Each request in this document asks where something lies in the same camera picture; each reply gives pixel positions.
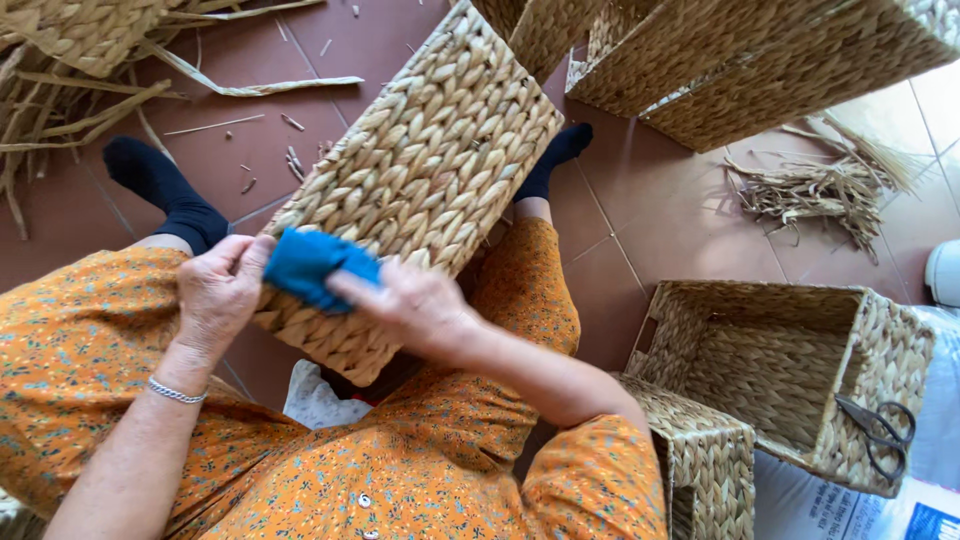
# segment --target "woven basket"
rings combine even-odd
[[[958,0],[615,0],[567,94],[705,152],[954,61],[958,30]]]
[[[473,0],[473,5],[543,84],[587,34],[603,0]]]
[[[754,537],[754,429],[624,374],[613,374],[647,412],[660,461],[667,537]]]
[[[15,0],[0,28],[94,77],[106,77],[166,10],[182,0]]]
[[[933,340],[909,309],[869,288],[661,282],[626,373],[750,424],[761,449],[821,478],[895,497],[900,481],[871,466],[866,437],[833,394],[919,415]],[[892,420],[906,431],[905,418]],[[875,457],[896,468],[893,453]]]
[[[563,125],[468,0],[457,4],[264,232],[322,230],[457,274]],[[358,386],[399,344],[268,287],[254,321]]]

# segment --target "chain bracelet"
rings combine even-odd
[[[147,379],[147,385],[150,386],[150,389],[155,391],[157,394],[165,398],[170,398],[171,400],[181,402],[182,404],[192,405],[199,403],[206,398],[206,392],[204,392],[202,396],[187,396],[186,394],[178,392],[173,388],[167,388],[163,384],[157,382],[153,375],[150,375],[150,378]]]

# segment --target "blue rag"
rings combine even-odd
[[[355,244],[327,233],[283,232],[264,270],[263,280],[326,313],[345,313],[352,306],[326,288],[334,270],[347,270],[380,284],[380,263]]]

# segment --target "foot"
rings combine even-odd
[[[198,195],[177,166],[156,148],[132,137],[116,136],[104,147],[104,163],[118,184],[167,214],[154,234],[183,238],[195,256],[228,234],[227,219]]]
[[[570,161],[584,151],[593,140],[593,126],[577,124],[559,132],[553,137],[546,151],[540,156],[533,170],[516,191],[514,202],[527,197],[540,197],[549,200],[550,173],[561,163]]]

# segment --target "floral print fabric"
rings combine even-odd
[[[184,259],[101,252],[0,297],[0,485],[41,515],[143,391],[177,327]],[[576,347],[557,235],[542,220],[510,229],[472,303],[543,346]],[[537,418],[506,386],[428,369],[360,422],[310,431],[215,380],[166,536],[665,537],[648,434],[617,416],[562,431],[521,486],[511,470]]]

